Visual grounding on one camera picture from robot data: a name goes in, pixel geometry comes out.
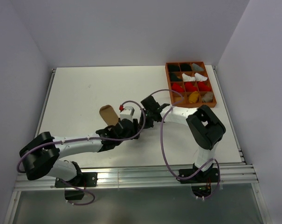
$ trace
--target gray object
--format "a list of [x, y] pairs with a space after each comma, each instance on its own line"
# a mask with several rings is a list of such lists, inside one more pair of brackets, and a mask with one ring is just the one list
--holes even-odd
[[207, 92], [203, 97], [202, 101], [203, 103], [210, 103], [213, 100], [213, 92]]
[[197, 64], [193, 63], [193, 71], [204, 71], [204, 69], [200, 66], [198, 66]]
[[11, 2], [52, 67], [78, 67], [218, 64], [249, 0]]
[[282, 224], [282, 0], [250, 1], [217, 72], [245, 158], [258, 167], [271, 223]]
[[38, 123], [48, 66], [10, 1], [0, 0], [0, 224], [17, 177], [16, 149], [33, 138]]

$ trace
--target black bracket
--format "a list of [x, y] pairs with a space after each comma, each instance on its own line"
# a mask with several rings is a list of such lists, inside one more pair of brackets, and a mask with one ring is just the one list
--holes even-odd
[[[191, 168], [191, 169], [180, 169], [179, 170], [179, 177], [188, 177], [190, 175], [192, 175], [196, 170], [198, 170], [197, 168]], [[217, 183], [217, 181], [219, 180], [219, 172], [217, 168], [211, 168], [208, 171], [208, 174], [205, 175], [204, 172], [199, 172], [197, 175], [195, 175], [194, 177], [192, 177], [189, 180], [178, 180], [181, 184], [184, 183], [207, 183], [207, 182], [211, 182], [211, 183]]]
[[[53, 137], [50, 132], [43, 132], [28, 143], [21, 151], [20, 157], [31, 149], [42, 145], [44, 143], [50, 143], [53, 141]], [[59, 158], [60, 149], [55, 145], [44, 147], [44, 149], [38, 149], [29, 154], [24, 160], [23, 165], [28, 180], [37, 180], [49, 173], [56, 160]]]
[[[97, 173], [96, 172], [84, 172], [81, 180], [75, 187], [96, 187]], [[59, 178], [56, 178], [55, 188], [68, 188], [69, 186], [64, 184]]]
[[[146, 115], [146, 121], [145, 121], [145, 129], [153, 127], [153, 122], [161, 122], [162, 117], [160, 115], [160, 113], [162, 112], [162, 110], [169, 106], [170, 104], [162, 104], [159, 105], [158, 102], [155, 101], [155, 99], [153, 98], [153, 96], [148, 96], [145, 99], [143, 99], [141, 101], [141, 104], [144, 107], [144, 112]], [[140, 117], [140, 126], [143, 125], [144, 122], [144, 118], [143, 115], [141, 114]]]
[[64, 191], [64, 198], [68, 201], [74, 201], [74, 200], [82, 200], [85, 193], [80, 190], [65, 190]]
[[207, 105], [199, 107], [186, 121], [196, 142], [203, 149], [212, 150], [226, 132], [225, 126]]

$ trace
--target small red part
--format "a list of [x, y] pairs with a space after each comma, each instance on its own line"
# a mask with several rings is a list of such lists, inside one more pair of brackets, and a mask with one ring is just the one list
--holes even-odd
[[176, 92], [184, 92], [183, 88], [180, 85], [178, 85], [177, 83], [174, 83], [172, 85], [172, 90], [174, 90]]
[[198, 82], [198, 88], [200, 91], [211, 91], [211, 88], [204, 84], [204, 82]]
[[197, 87], [194, 87], [191, 82], [187, 82], [184, 84], [187, 92], [195, 92], [198, 91]]

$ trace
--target white table surface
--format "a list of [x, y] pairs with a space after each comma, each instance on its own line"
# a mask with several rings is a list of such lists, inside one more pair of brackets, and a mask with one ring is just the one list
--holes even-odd
[[[239, 150], [230, 126], [226, 109], [212, 67], [206, 66], [217, 105], [212, 108], [227, 132], [217, 147], [219, 163], [241, 162]], [[78, 137], [106, 127], [99, 115], [103, 105], [112, 105], [118, 113], [126, 100], [140, 102], [150, 93], [167, 89], [164, 66], [82, 67], [57, 68], [40, 127], [40, 133], [50, 131], [53, 136]], [[168, 92], [157, 93], [160, 103], [170, 103]], [[135, 118], [140, 110], [134, 106]], [[65, 157], [80, 167], [135, 167], [164, 165], [159, 142], [160, 124], [141, 133], [138, 140], [123, 142], [115, 149], [101, 153], [83, 153]], [[164, 146], [170, 164], [192, 164], [197, 155], [190, 129], [184, 125], [165, 123]]]

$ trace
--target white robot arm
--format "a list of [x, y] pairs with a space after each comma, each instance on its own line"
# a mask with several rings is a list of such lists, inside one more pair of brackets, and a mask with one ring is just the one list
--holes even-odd
[[[226, 129], [208, 106], [203, 105], [200, 108], [172, 107], [169, 104], [160, 106], [152, 96], [145, 98], [141, 103], [144, 107], [145, 121], [142, 116], [139, 122], [133, 119], [134, 108], [125, 107], [120, 112], [119, 122], [115, 126], [108, 126], [87, 136], [76, 138], [76, 141], [73, 141], [73, 137], [55, 137], [49, 132], [41, 133], [20, 151], [27, 178], [36, 180], [48, 175], [77, 186], [82, 179], [78, 164], [74, 161], [63, 161], [61, 158], [85, 152], [111, 150], [123, 140], [135, 136], [144, 122], [144, 128], [152, 127], [154, 121], [160, 122], [169, 110], [171, 111], [166, 116], [165, 122], [188, 126], [199, 145], [199, 155], [193, 167], [198, 169], [214, 157], [218, 142]], [[45, 147], [29, 153], [33, 148], [41, 145]], [[213, 162], [210, 161], [200, 172], [206, 175], [212, 166]]]

